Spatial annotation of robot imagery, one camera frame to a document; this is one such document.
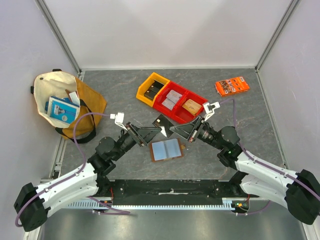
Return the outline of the black credit card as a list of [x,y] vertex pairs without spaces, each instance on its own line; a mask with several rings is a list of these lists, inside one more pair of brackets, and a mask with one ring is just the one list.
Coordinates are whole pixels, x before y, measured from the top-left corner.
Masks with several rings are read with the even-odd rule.
[[161,133],[169,138],[173,132],[170,130],[174,125],[163,114],[160,114],[152,123],[155,127],[161,128]]

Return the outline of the brown leather card holder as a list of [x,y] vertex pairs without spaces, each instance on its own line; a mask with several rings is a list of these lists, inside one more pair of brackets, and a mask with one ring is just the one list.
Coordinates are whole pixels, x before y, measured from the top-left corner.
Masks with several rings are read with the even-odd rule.
[[179,138],[152,142],[149,145],[150,157],[153,163],[184,157],[182,143]]

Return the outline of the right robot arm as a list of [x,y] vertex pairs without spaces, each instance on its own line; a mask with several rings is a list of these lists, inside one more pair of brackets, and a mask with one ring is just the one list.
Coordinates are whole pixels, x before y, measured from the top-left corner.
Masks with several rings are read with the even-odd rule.
[[196,139],[218,149],[219,161],[237,171],[239,179],[229,184],[235,197],[255,195],[286,208],[300,222],[312,225],[320,215],[320,183],[315,175],[279,167],[242,148],[234,126],[216,131],[202,117],[170,127],[189,142]]

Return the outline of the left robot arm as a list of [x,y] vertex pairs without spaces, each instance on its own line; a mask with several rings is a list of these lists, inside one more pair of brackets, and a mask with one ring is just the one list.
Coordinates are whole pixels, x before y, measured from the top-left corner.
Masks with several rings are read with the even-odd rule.
[[135,145],[147,146],[160,132],[160,127],[139,127],[128,122],[118,140],[103,137],[95,153],[76,169],[37,186],[25,184],[13,204],[15,225],[31,232],[68,204],[94,195],[106,196],[110,192],[107,175],[115,169],[115,162]]

